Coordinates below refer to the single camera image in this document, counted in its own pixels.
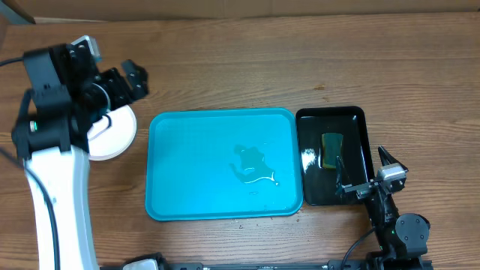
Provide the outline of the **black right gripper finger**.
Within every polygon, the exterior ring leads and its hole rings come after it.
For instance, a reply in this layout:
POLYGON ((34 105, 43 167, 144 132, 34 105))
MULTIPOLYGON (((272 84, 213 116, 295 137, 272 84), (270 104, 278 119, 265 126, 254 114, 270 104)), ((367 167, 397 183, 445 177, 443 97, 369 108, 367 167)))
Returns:
POLYGON ((347 188, 351 188, 352 183, 345 169, 344 162, 340 156, 336 157, 336 194, 342 195, 347 188))
POLYGON ((378 147, 378 153, 379 153, 380 162, 383 166, 398 164, 403 169, 405 168, 405 166, 399 160, 393 157, 382 145, 378 147))

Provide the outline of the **green yellow sponge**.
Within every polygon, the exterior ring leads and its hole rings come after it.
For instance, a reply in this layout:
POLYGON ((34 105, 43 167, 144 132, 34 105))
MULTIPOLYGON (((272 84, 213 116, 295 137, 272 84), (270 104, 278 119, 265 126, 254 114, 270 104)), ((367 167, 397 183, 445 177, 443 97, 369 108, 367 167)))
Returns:
POLYGON ((341 133, 322 135, 322 161, 324 169, 335 169, 338 156, 342 155, 344 136, 341 133))

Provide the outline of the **white plate with sauce streak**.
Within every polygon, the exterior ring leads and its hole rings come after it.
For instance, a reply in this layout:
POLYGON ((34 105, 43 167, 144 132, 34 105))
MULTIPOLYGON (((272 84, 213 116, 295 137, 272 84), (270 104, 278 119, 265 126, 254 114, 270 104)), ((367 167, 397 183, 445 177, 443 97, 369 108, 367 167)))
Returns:
POLYGON ((87 133, 89 159, 105 161, 119 156, 134 141, 137 118, 130 106, 108 112, 87 133))

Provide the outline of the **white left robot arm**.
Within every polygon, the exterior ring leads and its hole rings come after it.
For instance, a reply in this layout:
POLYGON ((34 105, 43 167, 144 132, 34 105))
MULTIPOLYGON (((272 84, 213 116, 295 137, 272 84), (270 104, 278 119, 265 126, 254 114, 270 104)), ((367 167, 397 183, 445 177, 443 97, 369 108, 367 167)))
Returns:
POLYGON ((148 74, 131 60, 100 71, 88 35, 22 56, 31 86, 11 136, 34 203, 41 269, 97 269, 89 213, 92 161, 124 152, 134 141, 131 108, 148 92, 148 74))

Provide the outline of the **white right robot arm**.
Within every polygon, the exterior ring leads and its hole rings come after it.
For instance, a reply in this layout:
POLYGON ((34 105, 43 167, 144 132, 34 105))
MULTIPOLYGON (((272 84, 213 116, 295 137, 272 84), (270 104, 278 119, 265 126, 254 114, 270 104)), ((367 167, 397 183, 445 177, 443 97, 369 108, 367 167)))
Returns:
POLYGON ((378 152, 382 166, 375 178, 358 185, 344 183, 350 177, 341 157, 336 157, 336 194, 363 203, 371 223, 371 229, 352 244, 338 268, 432 270, 433 263, 422 259, 428 252, 430 222, 420 214, 400 214, 392 197, 405 188, 408 168, 384 147, 378 152), (351 253, 372 234, 380 250, 368 253, 363 260, 351 260, 351 253))

